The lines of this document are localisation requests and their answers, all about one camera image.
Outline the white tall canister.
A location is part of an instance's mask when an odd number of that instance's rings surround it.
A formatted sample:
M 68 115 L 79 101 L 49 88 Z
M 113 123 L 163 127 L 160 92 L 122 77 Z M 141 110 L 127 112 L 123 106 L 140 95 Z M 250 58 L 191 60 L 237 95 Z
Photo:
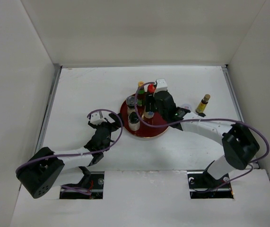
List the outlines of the white tall canister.
M 144 111 L 144 117 L 147 119 L 151 119 L 154 117 L 154 112 L 153 111 Z

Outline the green label sauce bottle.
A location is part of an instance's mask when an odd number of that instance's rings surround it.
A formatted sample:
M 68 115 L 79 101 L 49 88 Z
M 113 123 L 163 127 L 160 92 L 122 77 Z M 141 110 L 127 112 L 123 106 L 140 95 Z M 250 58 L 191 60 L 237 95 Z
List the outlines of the green label sauce bottle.
M 146 96 L 146 92 L 145 92 L 145 88 L 143 87 L 144 82 L 143 81 L 139 81 L 138 82 L 138 95 L 137 95 L 137 105 L 138 106 L 144 106 L 145 104 L 145 96 Z

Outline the glass shaker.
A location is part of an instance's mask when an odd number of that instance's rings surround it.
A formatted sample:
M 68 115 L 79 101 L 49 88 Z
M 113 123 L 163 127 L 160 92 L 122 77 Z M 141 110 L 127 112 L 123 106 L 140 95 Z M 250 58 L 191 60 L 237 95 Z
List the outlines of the glass shaker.
M 127 105 L 127 115 L 135 112 L 135 96 L 128 96 L 125 100 Z
M 128 116 L 128 126 L 131 131 L 138 131 L 140 128 L 140 120 L 135 112 Z

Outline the red lid sauce jar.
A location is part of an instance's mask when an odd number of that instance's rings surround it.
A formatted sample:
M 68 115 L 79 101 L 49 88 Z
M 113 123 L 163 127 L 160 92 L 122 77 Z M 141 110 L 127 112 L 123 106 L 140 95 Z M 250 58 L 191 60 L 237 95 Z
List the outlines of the red lid sauce jar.
M 148 94 L 154 94 L 156 90 L 156 85 L 155 84 L 149 84 L 147 87 L 147 93 Z

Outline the grey lid spice jar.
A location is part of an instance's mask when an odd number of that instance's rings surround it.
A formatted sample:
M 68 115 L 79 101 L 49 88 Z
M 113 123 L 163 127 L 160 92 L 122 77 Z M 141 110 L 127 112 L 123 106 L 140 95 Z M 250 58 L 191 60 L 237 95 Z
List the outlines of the grey lid spice jar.
M 192 107 L 188 103 L 182 104 L 180 107 L 183 108 L 183 109 L 187 109 L 189 111 L 192 111 Z

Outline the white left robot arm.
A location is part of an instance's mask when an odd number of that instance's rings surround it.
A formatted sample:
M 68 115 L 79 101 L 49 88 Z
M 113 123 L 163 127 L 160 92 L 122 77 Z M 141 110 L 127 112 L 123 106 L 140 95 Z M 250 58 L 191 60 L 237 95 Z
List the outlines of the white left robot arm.
M 117 143 L 111 139 L 111 134 L 122 131 L 124 127 L 120 113 L 109 111 L 109 117 L 113 119 L 110 122 L 102 112 L 102 109 L 97 109 L 89 114 L 88 125 L 95 129 L 95 133 L 83 147 L 65 152 L 43 147 L 16 169 L 17 179 L 34 199 L 44 196 L 53 186 L 60 186 L 65 192 L 92 194 L 94 183 L 88 167 L 96 165 Z

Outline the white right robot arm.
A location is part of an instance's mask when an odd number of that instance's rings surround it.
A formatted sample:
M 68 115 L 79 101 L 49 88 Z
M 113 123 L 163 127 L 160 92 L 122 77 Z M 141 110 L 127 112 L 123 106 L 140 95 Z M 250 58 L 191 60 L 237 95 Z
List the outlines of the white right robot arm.
M 214 187 L 224 175 L 234 170 L 244 170 L 260 149 L 248 126 L 241 122 L 225 124 L 223 120 L 200 117 L 177 107 L 168 91 L 159 91 L 148 97 L 152 100 L 152 107 L 170 127 L 198 134 L 223 147 L 224 154 L 203 171 L 203 182 L 208 187 Z

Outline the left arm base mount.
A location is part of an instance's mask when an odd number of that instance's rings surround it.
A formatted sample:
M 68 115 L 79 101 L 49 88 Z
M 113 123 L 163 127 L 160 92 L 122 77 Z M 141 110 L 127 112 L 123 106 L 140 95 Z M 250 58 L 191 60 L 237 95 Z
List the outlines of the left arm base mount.
M 105 173 L 91 172 L 86 167 L 77 167 L 67 171 L 76 180 L 62 186 L 59 199 L 63 200 L 100 200 L 104 194 Z

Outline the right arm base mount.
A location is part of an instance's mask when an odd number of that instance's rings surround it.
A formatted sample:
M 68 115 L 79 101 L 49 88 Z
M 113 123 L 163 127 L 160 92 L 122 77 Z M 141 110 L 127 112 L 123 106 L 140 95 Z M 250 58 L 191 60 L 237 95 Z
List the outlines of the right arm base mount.
M 187 173 L 191 199 L 233 199 L 231 183 L 226 183 L 229 174 L 220 179 L 206 177 L 202 171 Z

